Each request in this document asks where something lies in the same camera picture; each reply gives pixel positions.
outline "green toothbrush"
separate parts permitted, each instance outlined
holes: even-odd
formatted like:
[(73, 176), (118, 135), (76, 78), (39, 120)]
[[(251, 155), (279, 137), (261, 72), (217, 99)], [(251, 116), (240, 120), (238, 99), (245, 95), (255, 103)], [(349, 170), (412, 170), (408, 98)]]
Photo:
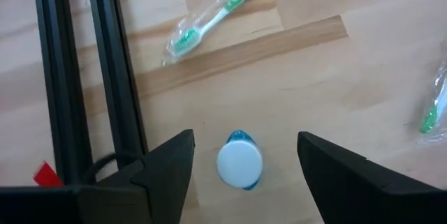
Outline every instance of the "green toothbrush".
[(427, 115), (424, 118), (424, 122), (420, 126), (419, 131), (422, 133), (429, 133), (433, 130), (447, 107), (446, 81), (447, 80), (444, 80), (437, 99), (434, 101), (433, 106), (428, 111)]
[(173, 43), (173, 56), (178, 59), (192, 51), (202, 41), (203, 36), (216, 24), (222, 21), (231, 11), (235, 10), (245, 0), (229, 0), (226, 5), (203, 27), (191, 27)]

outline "bottle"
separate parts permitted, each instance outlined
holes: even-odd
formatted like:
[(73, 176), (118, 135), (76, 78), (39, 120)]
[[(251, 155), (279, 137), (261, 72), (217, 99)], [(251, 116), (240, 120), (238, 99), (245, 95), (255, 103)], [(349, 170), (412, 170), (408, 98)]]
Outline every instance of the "bottle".
[(235, 130), (217, 154), (216, 166), (223, 182), (250, 191), (261, 177), (263, 156), (250, 135)]

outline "red tag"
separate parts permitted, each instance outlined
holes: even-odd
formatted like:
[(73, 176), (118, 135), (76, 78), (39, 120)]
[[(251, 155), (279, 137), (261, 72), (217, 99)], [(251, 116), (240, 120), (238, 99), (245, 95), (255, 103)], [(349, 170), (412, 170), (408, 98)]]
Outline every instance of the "red tag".
[(61, 179), (46, 162), (43, 163), (40, 170), (34, 175), (34, 181), (39, 186), (63, 186)]

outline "plastic wrapper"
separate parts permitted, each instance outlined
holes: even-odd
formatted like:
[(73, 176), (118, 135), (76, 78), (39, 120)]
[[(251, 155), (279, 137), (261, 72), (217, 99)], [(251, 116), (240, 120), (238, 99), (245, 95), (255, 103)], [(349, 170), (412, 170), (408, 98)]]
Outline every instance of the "plastic wrapper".
[(178, 23), (169, 37), (163, 65), (172, 64), (184, 58), (205, 39), (212, 28), (244, 2), (245, 0), (216, 0), (187, 15)]
[(419, 131), (421, 144), (432, 144), (447, 139), (447, 57), (444, 57), (424, 107)]

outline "wooden table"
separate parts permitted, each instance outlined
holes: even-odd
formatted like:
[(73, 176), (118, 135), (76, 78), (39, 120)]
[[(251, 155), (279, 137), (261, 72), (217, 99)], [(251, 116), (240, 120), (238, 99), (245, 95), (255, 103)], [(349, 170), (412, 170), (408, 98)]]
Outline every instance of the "wooden table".
[[(183, 223), (322, 223), (298, 163), (299, 130), (447, 186), (447, 144), (417, 144), (447, 52), (447, 0), (249, 0), (189, 59), (161, 68), (173, 26), (212, 1), (122, 0), (149, 146), (195, 131)], [(89, 0), (71, 9), (97, 159), (113, 145)], [(54, 165), (36, 21), (34, 0), (0, 0), (1, 185), (33, 185), (43, 160)], [(214, 167), (238, 128), (265, 157), (251, 192), (224, 185)]]

